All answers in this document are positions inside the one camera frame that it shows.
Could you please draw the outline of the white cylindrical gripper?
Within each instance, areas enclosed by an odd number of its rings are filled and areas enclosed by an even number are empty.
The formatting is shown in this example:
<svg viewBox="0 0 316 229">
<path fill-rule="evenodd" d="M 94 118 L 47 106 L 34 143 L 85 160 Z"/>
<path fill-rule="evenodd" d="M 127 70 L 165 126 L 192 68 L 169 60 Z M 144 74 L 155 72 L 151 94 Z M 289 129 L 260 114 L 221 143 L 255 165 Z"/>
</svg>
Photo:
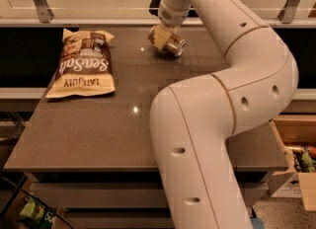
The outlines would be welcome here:
<svg viewBox="0 0 316 229">
<path fill-rule="evenodd" d="M 172 30 L 178 28 L 189 14 L 191 4 L 188 1 L 176 4 L 168 4 L 161 0 L 158 17 L 163 25 L 157 25 L 154 29 L 154 45 L 163 49 L 172 35 Z"/>
</svg>

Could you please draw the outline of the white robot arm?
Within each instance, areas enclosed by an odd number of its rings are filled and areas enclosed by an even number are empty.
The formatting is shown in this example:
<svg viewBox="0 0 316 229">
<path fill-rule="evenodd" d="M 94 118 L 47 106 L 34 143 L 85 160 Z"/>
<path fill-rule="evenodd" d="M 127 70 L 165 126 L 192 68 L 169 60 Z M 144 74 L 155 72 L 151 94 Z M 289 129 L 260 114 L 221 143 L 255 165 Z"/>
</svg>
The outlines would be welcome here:
<svg viewBox="0 0 316 229">
<path fill-rule="evenodd" d="M 163 47 L 196 10 L 228 68 L 167 86 L 150 109 L 154 154 L 175 229 L 252 229 L 226 150 L 232 135 L 281 113 L 298 85 L 295 59 L 239 0 L 161 0 Z"/>
</svg>

